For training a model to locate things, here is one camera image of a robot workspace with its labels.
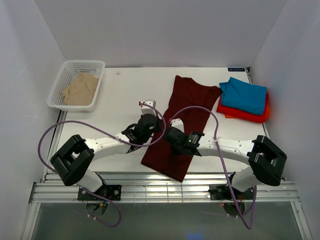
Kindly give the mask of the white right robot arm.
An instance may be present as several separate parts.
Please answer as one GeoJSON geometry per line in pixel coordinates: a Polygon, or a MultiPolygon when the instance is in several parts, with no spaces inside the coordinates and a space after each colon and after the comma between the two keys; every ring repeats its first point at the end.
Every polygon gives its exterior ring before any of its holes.
{"type": "Polygon", "coordinates": [[[186,134],[170,127],[163,140],[178,155],[222,157],[248,165],[229,177],[225,191],[232,199],[256,185],[277,187],[281,184],[287,155],[264,135],[254,140],[233,140],[203,132],[186,134]]]}

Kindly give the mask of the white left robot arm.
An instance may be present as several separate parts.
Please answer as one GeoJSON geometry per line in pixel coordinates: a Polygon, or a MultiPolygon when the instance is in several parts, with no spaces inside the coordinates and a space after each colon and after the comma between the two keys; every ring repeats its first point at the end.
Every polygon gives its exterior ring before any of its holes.
{"type": "Polygon", "coordinates": [[[137,123],[129,125],[115,138],[84,139],[78,134],[73,135],[53,155],[50,163],[65,186],[78,185],[87,189],[95,200],[100,200],[106,195],[107,184],[98,173],[89,170],[91,162],[134,152],[161,130],[158,116],[143,114],[137,123]]]}

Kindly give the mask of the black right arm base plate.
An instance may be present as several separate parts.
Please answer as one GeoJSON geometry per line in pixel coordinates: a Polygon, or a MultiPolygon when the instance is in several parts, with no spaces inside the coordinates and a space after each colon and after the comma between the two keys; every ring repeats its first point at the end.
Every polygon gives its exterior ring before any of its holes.
{"type": "MultiPolygon", "coordinates": [[[[210,184],[208,192],[211,200],[233,200],[229,187],[224,184],[210,184]]],[[[241,200],[252,200],[254,197],[253,187],[247,189],[245,192],[240,192],[233,188],[233,192],[238,202],[241,200]]]]}

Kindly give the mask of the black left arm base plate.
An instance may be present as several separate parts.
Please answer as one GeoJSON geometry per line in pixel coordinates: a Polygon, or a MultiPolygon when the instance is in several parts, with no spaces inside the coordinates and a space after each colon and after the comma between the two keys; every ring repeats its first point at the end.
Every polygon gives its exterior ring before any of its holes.
{"type": "MultiPolygon", "coordinates": [[[[120,201],[121,194],[122,194],[122,185],[119,185],[119,184],[105,185],[105,186],[102,186],[100,189],[98,189],[96,192],[94,192],[94,194],[104,197],[111,201],[120,201]]],[[[82,188],[79,188],[77,200],[78,201],[99,201],[101,200],[101,198],[93,196],[87,193],[82,188]]]]}

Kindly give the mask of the dark red t shirt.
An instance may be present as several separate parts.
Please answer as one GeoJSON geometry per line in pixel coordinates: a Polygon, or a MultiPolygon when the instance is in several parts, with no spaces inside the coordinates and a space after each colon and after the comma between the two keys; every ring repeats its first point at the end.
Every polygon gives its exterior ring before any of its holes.
{"type": "MultiPolygon", "coordinates": [[[[177,75],[168,108],[163,115],[164,119],[168,123],[174,114],[189,106],[200,106],[211,111],[220,95],[221,89],[217,86],[204,86],[192,78],[177,75]]],[[[190,108],[179,113],[176,117],[182,120],[184,132],[190,134],[191,132],[203,132],[209,116],[210,113],[205,110],[190,108]]],[[[192,158],[187,155],[174,155],[170,144],[162,139],[147,148],[141,164],[182,182],[192,158]]]]}

